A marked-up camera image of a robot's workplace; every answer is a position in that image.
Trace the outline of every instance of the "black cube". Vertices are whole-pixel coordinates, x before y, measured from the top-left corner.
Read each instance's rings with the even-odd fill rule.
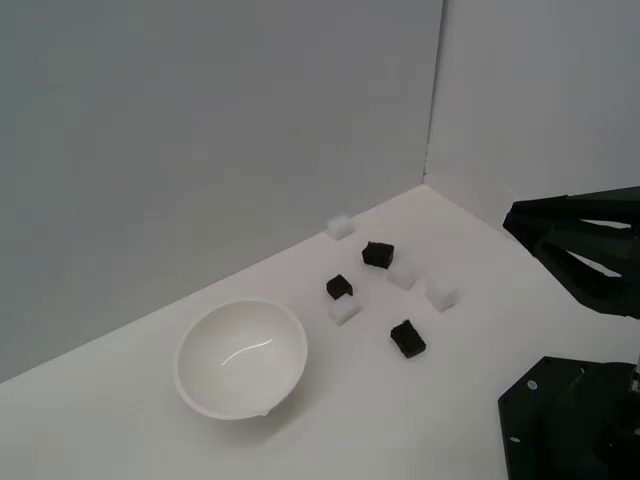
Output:
[[[337,300],[345,294],[353,296],[353,287],[346,278],[338,275],[327,282],[327,292],[334,300]]]
[[[391,338],[403,355],[407,358],[415,357],[427,349],[427,344],[420,337],[420,334],[413,328],[409,320],[405,320],[391,330]]]
[[[387,269],[393,262],[394,249],[393,245],[386,243],[369,242],[362,251],[362,260],[367,265]]]

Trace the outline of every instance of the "white cube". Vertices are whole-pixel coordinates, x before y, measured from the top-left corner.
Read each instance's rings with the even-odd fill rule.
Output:
[[[424,294],[440,313],[453,307],[458,299],[456,289],[442,278],[427,277]]]
[[[342,240],[354,231],[353,222],[346,215],[340,215],[327,222],[327,235],[334,240]]]
[[[394,262],[389,267],[387,279],[403,290],[411,290],[413,284],[416,283],[416,273],[409,263]]]
[[[362,310],[360,303],[351,295],[343,295],[329,307],[329,316],[338,325],[342,325]]]

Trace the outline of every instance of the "cube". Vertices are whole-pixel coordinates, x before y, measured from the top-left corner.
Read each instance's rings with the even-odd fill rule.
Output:
[[[340,215],[327,222],[327,235],[335,241],[342,240],[354,231],[353,222],[346,215]]]
[[[425,284],[425,296],[440,313],[456,304],[458,293],[446,280],[428,277]]]
[[[327,282],[327,292],[334,300],[345,294],[353,296],[353,287],[342,275],[337,275]]]
[[[362,251],[362,260],[367,265],[374,267],[389,268],[393,262],[393,251],[395,247],[386,243],[369,242]]]
[[[416,273],[409,263],[397,262],[389,268],[387,279],[403,290],[408,291],[411,290],[413,284],[416,283]]]
[[[338,325],[343,325],[347,320],[351,319],[360,310],[362,310],[362,307],[360,306],[360,303],[358,303],[358,300],[355,299],[355,297],[343,295],[338,300],[333,302],[331,307],[329,307],[329,316]]]
[[[391,329],[391,338],[406,358],[415,357],[427,349],[427,344],[413,328],[411,321],[405,320]]]

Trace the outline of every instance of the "bowl rim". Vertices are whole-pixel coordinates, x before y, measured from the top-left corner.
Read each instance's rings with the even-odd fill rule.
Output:
[[[268,410],[265,410],[265,411],[262,411],[262,412],[240,413],[240,414],[231,414],[231,415],[223,414],[223,413],[217,413],[217,412],[209,410],[208,408],[205,408],[202,405],[200,405],[199,403],[197,403],[195,400],[193,400],[191,398],[191,396],[185,390],[184,386],[182,385],[182,380],[180,379],[180,369],[179,369],[179,366],[180,366],[180,354],[182,353],[182,349],[184,347],[184,344],[185,344],[187,338],[189,337],[189,335],[191,334],[191,332],[205,318],[207,318],[209,315],[211,315],[215,311],[220,310],[220,309],[222,309],[224,307],[227,307],[229,305],[234,305],[236,303],[249,303],[249,302],[251,302],[251,303],[262,303],[262,304],[267,304],[267,305],[270,305],[272,307],[275,307],[278,310],[280,310],[282,313],[284,313],[290,320],[292,320],[292,324],[295,326],[296,330],[298,331],[299,337],[302,340],[302,347],[304,349],[302,362],[301,362],[301,364],[299,366],[299,369],[298,369],[298,372],[296,372],[296,375],[294,376],[294,378],[292,378],[291,381],[289,382],[289,384],[287,385],[287,387],[283,389],[282,395],[278,398],[278,400],[271,407],[269,407]],[[295,386],[298,384],[298,382],[300,381],[300,378],[302,377],[302,373],[304,372],[305,366],[307,364],[308,353],[309,353],[309,344],[308,344],[308,341],[307,341],[307,334],[306,334],[306,332],[304,330],[304,327],[302,326],[302,323],[300,323],[300,319],[298,319],[296,314],[293,313],[290,309],[288,309],[287,307],[285,307],[284,305],[282,305],[282,304],[280,304],[278,302],[274,302],[273,300],[267,300],[265,298],[252,298],[252,297],[236,298],[236,299],[233,299],[233,300],[228,300],[228,301],[222,302],[221,304],[216,305],[215,307],[207,310],[206,313],[200,315],[191,324],[191,326],[187,329],[186,333],[183,335],[182,339],[180,340],[180,343],[178,344],[178,348],[176,349],[176,352],[174,354],[174,359],[173,359],[173,383],[175,384],[176,390],[178,390],[178,393],[180,394],[182,399],[186,402],[186,404],[189,405],[196,412],[204,415],[205,417],[215,418],[215,419],[218,419],[218,420],[241,420],[241,419],[245,419],[245,418],[253,418],[253,417],[259,417],[259,416],[265,416],[271,410],[273,410],[276,406],[278,406],[278,404],[280,404],[280,402],[282,402],[291,393],[291,391],[295,388]]]

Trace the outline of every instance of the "gray wall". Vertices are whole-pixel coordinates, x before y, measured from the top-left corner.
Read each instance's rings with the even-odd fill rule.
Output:
[[[639,185],[639,18],[637,0],[448,0],[427,183],[481,217]]]
[[[419,184],[440,13],[1,2],[0,381]]]

